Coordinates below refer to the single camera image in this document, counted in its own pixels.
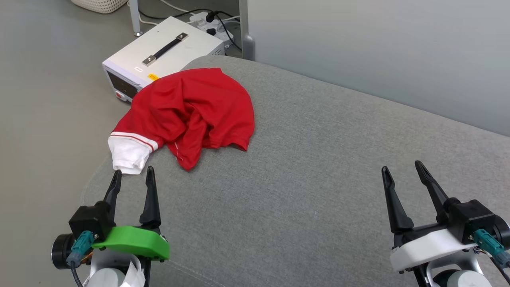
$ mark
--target teal connector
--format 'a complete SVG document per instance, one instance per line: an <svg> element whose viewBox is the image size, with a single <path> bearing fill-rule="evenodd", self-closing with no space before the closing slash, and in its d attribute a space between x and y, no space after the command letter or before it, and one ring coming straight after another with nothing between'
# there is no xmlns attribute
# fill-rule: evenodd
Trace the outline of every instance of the teal connector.
<svg viewBox="0 0 510 287"><path fill-rule="evenodd" d="M66 259L67 264L74 267L80 266L85 252L92 247L93 243L94 234L90 231L83 231L71 247L71 254Z"/></svg>
<svg viewBox="0 0 510 287"><path fill-rule="evenodd" d="M508 254L503 245L495 240L485 229L476 230L473 234L473 241L477 243L480 248L489 252L502 268L508 267L510 254Z"/></svg>

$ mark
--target basket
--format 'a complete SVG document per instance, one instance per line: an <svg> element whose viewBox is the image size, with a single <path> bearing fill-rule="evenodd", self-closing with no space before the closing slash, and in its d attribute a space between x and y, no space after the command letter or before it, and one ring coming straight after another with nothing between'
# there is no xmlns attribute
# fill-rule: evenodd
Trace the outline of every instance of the basket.
<svg viewBox="0 0 510 287"><path fill-rule="evenodd" d="M74 4L101 14L112 13L128 0L71 0Z"/></svg>

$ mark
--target gray wall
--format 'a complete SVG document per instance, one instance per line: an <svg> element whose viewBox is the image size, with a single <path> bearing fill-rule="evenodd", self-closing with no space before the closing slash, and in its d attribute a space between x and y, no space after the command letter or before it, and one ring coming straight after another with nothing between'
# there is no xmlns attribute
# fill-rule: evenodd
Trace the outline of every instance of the gray wall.
<svg viewBox="0 0 510 287"><path fill-rule="evenodd" d="M247 2L256 61L510 136L510 1Z"/></svg>

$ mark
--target yellow sticker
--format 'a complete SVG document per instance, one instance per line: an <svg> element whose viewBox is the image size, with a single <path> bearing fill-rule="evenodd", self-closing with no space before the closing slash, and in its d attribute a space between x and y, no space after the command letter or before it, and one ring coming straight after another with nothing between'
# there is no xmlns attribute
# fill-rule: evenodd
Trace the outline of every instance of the yellow sticker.
<svg viewBox="0 0 510 287"><path fill-rule="evenodd" d="M155 80L159 79L159 77L158 77L158 76L156 76L156 75L154 75L154 74L149 74L149 76L148 76L148 77L149 77L149 79L151 79L151 80L153 80L153 81L155 81Z"/></svg>

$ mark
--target gray felt surface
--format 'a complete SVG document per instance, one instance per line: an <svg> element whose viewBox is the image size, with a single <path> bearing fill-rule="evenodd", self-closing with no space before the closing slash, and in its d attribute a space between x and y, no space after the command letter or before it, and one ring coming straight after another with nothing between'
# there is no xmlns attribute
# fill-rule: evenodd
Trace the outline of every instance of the gray felt surface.
<svg viewBox="0 0 510 287"><path fill-rule="evenodd" d="M205 150L189 173L166 148L150 156L171 244L151 286L416 286L389 263L383 165L415 226L435 220L417 159L449 196L510 221L508 137L259 63L212 56L186 68L197 67L246 88L256 131L248 152ZM83 203L102 199L112 175L108 158ZM137 224L145 173L122 180L116 222Z"/></svg>

